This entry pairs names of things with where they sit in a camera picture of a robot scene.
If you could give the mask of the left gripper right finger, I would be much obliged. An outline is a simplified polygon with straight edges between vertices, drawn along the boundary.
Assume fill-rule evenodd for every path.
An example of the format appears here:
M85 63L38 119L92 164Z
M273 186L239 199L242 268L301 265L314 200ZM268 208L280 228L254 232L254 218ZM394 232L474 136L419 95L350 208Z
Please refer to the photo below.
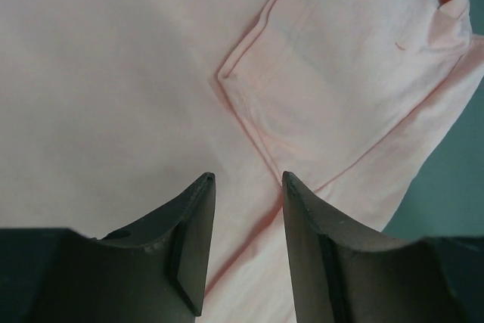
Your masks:
M299 322L481 322L482 237L408 242L354 220L293 173L284 227Z

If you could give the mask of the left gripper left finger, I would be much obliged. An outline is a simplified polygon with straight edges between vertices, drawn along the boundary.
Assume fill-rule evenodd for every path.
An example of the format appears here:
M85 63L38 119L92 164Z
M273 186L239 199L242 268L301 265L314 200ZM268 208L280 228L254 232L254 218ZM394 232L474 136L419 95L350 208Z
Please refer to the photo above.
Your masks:
M216 178L105 238L1 231L3 322L193 322L203 310Z

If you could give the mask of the salmon pink t shirt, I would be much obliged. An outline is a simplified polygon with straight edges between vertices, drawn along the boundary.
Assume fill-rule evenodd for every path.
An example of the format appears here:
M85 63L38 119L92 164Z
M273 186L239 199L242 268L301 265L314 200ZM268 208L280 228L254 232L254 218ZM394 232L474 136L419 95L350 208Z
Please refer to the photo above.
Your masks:
M470 0L1 0L1 224L216 176L203 322L294 322L281 176L382 230L477 90Z

